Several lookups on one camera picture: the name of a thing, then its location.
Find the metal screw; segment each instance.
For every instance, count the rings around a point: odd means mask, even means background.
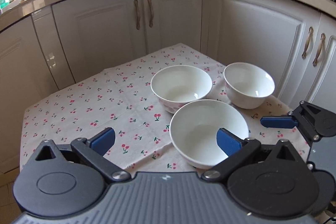
[[[313,170],[314,166],[312,164],[307,164],[308,169],[311,171]]]
[[[219,173],[216,170],[209,170],[204,172],[203,174],[207,179],[218,179],[221,176],[221,173]]]
[[[112,178],[115,180],[128,180],[130,178],[130,174],[126,171],[117,171],[112,174]]]

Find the bowl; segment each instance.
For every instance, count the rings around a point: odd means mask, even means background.
[[[209,169],[227,158],[217,145],[217,131],[226,128],[241,139],[249,135],[243,116],[216,100],[198,100],[181,107],[169,125],[171,141],[192,166]]]
[[[225,67],[223,74],[226,95],[237,107],[256,108],[275,88],[266,71],[249,63],[232,63]]]
[[[151,80],[153,93],[165,110],[175,113],[185,104],[205,98],[212,88],[211,77],[193,66],[170,66],[158,71]]]

